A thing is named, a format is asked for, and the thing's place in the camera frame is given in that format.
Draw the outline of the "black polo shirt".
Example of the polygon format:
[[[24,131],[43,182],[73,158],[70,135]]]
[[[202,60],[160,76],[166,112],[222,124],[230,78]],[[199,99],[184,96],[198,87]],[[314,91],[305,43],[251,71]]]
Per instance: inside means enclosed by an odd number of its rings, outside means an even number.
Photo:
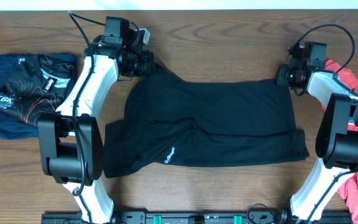
[[[287,87],[272,79],[187,82],[161,66],[133,87],[124,117],[106,125],[104,150],[107,178],[152,163],[237,167],[309,155]]]

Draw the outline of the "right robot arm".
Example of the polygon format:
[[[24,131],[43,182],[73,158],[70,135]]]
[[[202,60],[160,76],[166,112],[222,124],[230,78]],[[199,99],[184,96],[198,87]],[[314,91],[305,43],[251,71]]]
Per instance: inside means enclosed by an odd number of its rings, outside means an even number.
[[[276,222],[318,223],[334,193],[358,172],[358,92],[325,68],[326,44],[295,43],[288,54],[290,63],[279,66],[275,83],[315,97],[325,112],[315,142],[318,158]]]

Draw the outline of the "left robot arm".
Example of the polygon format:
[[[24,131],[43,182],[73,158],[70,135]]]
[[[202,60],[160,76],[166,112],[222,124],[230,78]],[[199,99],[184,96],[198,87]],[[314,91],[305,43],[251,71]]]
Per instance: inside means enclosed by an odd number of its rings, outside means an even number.
[[[108,16],[104,33],[86,39],[84,64],[71,93],[38,122],[40,156],[45,175],[70,191],[77,213],[46,213],[42,223],[120,223],[101,174],[104,145],[98,117],[109,89],[120,76],[154,72],[154,54],[145,50],[150,32],[133,21]]]

